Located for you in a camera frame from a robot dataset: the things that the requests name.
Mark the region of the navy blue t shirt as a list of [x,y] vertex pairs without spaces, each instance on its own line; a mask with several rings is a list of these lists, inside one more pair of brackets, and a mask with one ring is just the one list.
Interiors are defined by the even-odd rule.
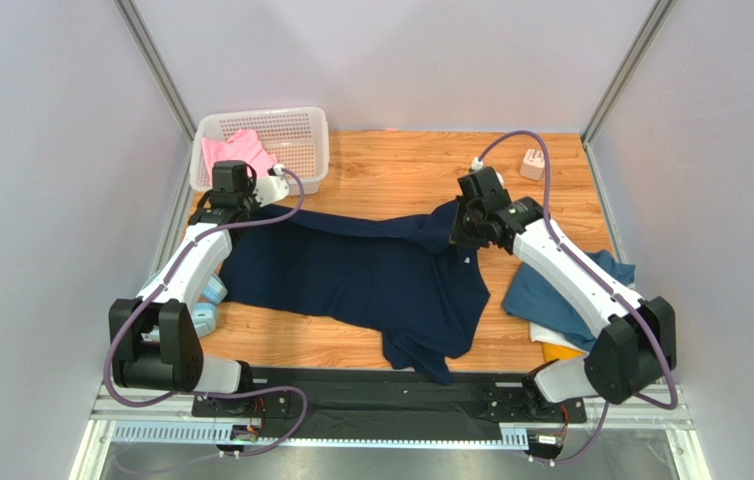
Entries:
[[490,293],[477,252],[449,241],[458,205],[366,220],[302,210],[248,230],[220,267],[226,299],[382,335],[385,359],[448,385]]

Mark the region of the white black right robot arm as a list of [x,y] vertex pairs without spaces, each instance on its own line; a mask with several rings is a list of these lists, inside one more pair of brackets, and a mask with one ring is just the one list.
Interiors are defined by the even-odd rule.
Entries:
[[666,381],[674,409],[675,311],[661,296],[646,299],[616,281],[577,246],[530,197],[513,200],[490,166],[458,180],[451,243],[497,246],[533,268],[575,309],[595,338],[585,355],[548,362],[522,380],[524,405],[541,416],[562,402],[600,397],[620,405]]

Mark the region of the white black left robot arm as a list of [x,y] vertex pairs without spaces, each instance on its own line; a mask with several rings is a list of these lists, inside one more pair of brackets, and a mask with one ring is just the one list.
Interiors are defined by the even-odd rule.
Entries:
[[111,344],[104,385],[131,408],[156,404],[131,401],[119,388],[156,390],[160,400],[176,393],[228,395],[238,391],[243,365],[204,354],[192,313],[217,267],[242,237],[241,226],[258,210],[260,179],[243,161],[212,169],[212,188],[191,216],[177,253],[135,297],[117,299],[108,312]]

